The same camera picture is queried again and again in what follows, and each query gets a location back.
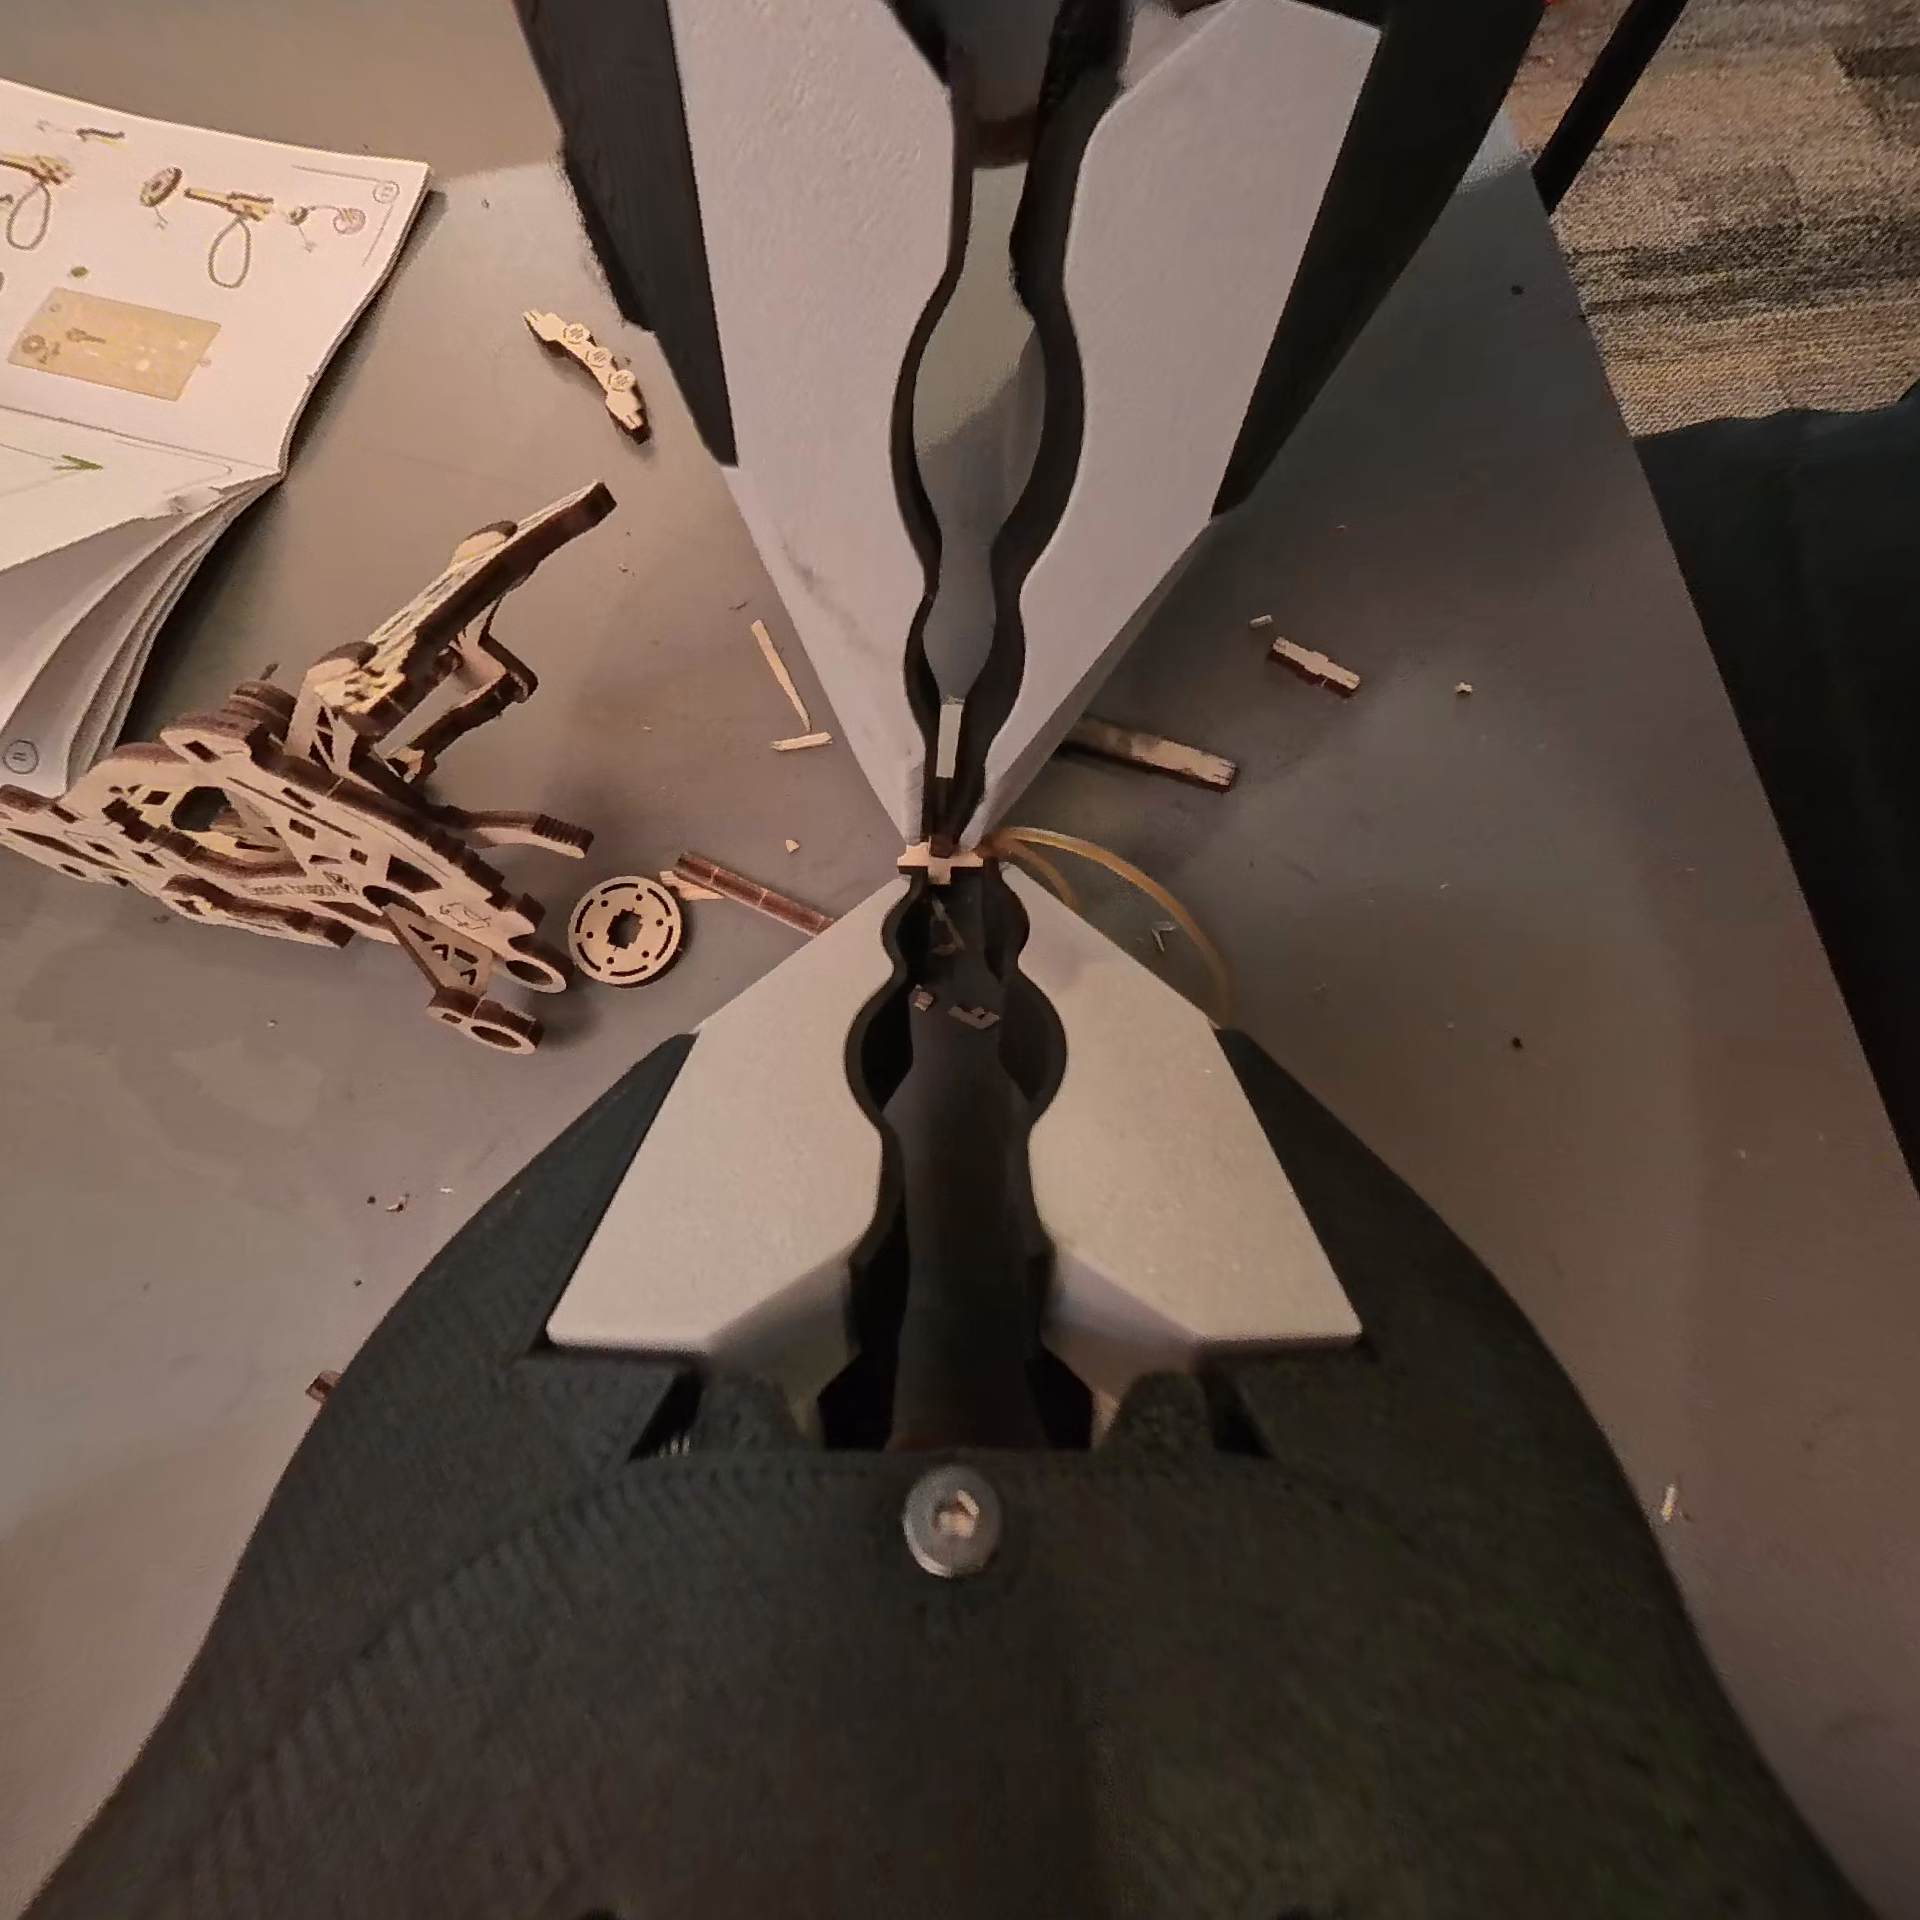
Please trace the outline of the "open instruction booklet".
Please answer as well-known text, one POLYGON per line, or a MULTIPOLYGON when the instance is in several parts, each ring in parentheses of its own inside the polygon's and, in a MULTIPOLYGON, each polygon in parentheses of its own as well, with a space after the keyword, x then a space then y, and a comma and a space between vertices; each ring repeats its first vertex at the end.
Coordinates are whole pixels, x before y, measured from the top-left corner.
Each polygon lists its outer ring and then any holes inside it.
POLYGON ((394 272, 418 159, 2 84, 2 762, 64 792, 117 740, 213 543, 394 272))

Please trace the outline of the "long notched wooden part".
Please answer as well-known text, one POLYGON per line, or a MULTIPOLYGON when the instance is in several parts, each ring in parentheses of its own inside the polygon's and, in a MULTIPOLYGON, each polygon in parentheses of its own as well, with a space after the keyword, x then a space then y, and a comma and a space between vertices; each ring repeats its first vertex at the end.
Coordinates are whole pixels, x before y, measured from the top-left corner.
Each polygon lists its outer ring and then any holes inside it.
POLYGON ((586 322, 565 320, 555 311, 532 307, 522 314, 522 320, 543 347, 562 355, 595 381, 604 395, 609 415, 621 431, 636 444, 645 444, 651 436, 651 422, 633 367, 611 347, 601 346, 586 322))

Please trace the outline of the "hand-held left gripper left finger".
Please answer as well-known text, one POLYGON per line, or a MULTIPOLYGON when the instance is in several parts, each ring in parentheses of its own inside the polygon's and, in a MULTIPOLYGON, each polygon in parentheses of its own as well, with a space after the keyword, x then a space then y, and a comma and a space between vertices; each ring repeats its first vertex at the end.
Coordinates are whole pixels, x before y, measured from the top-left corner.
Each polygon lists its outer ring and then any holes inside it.
POLYGON ((895 974, 888 879, 696 1031, 547 1336, 780 1384, 805 1432, 853 1357, 850 1262, 880 1204, 880 1128, 848 1079, 895 974))

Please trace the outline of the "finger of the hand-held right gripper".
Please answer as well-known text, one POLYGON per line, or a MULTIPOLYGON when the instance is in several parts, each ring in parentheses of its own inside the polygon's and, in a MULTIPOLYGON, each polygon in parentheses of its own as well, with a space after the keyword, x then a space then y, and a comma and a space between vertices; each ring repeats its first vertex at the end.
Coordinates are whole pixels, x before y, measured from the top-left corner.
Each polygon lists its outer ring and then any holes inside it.
POLYGON ((1136 5, 1065 212, 1063 507, 1023 566, 1023 676, 964 835, 1023 795, 1210 527, 1383 31, 1316 5, 1136 5))
POLYGON ((921 815, 927 565, 897 397, 954 231, 946 82, 879 3, 667 7, 735 427, 730 490, 874 792, 921 815))

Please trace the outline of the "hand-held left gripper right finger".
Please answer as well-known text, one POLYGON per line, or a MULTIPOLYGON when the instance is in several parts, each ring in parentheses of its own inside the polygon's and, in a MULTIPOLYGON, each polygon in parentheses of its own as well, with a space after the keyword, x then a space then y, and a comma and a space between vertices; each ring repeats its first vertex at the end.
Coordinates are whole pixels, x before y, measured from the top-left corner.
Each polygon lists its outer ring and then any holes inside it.
POLYGON ((1339 1352, 1361 1315, 1260 1122, 1228 1032, 1068 904, 993 875, 999 1299, 993 1356, 1043 1430, 1043 1379, 1339 1352))

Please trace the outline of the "round wooden wheel disc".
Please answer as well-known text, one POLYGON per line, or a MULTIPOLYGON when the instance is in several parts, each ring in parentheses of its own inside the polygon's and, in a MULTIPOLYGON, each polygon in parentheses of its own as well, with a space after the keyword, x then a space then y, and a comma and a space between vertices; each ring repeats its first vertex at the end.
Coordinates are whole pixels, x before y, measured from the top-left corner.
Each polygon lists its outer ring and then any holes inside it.
POLYGON ((572 907, 568 948, 592 983, 636 990, 660 978, 682 957, 687 922, 682 898, 659 878, 600 879, 572 907))

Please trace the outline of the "wooden buggy model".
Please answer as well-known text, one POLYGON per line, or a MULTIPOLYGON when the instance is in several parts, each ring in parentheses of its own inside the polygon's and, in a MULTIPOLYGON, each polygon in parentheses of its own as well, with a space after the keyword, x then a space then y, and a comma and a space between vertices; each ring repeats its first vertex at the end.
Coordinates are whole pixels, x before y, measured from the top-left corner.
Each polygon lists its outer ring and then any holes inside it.
POLYGON ((538 1048, 543 1022, 493 997, 505 975, 565 992, 545 907, 516 896, 490 847, 583 856, 592 831, 531 810, 436 800, 444 755, 538 693, 493 635, 511 592, 615 509, 589 483, 455 547, 441 573, 297 690, 237 684, 213 710, 95 763, 60 797, 8 783, 2 840, 73 879, 145 893, 185 922, 291 943, 394 943, 427 1012, 498 1053, 538 1048))

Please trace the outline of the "black metal pole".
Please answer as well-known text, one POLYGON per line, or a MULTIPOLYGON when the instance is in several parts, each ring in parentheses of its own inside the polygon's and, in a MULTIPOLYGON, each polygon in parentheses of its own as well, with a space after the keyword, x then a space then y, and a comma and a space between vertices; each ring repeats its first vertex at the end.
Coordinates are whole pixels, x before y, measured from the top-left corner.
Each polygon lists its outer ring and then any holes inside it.
POLYGON ((1609 39, 1532 163, 1530 176, 1546 214, 1559 210, 1688 8, 1690 3, 1623 7, 1609 39))

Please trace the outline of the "tan rubber band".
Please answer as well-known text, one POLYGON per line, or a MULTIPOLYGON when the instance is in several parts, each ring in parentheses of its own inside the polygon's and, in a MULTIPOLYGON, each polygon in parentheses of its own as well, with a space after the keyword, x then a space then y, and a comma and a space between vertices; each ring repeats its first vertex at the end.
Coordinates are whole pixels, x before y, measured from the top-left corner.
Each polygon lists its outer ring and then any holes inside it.
POLYGON ((1160 909, 1162 922, 1155 926, 1155 932, 1165 932, 1171 927, 1196 952, 1208 974, 1208 1014, 1213 1026, 1226 1028, 1237 1024, 1237 992, 1228 957, 1211 941, 1187 903, 1135 863, 1135 859, 1081 835, 1032 824, 996 830, 988 837, 988 840, 983 840, 983 852, 999 862, 1020 867, 1080 918, 1085 917, 1081 896, 1073 887, 1063 867, 1053 859, 1057 855, 1083 862, 1090 868, 1120 879, 1124 890, 1160 909))

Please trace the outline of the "dark wooden shaft strip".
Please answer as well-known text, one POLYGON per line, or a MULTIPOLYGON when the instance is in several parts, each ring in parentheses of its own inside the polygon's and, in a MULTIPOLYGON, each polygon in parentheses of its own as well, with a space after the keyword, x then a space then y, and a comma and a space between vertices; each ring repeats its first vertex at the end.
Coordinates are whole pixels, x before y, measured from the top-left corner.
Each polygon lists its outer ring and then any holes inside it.
POLYGON ((704 855, 679 855, 672 867, 672 878, 689 890, 704 891, 708 896, 719 896, 731 901, 735 904, 743 904, 749 911, 761 915, 768 922, 777 922, 795 932, 816 939, 834 923, 834 915, 823 911, 810 903, 802 903, 794 896, 785 896, 777 890, 752 879, 724 863, 712 862, 704 855))

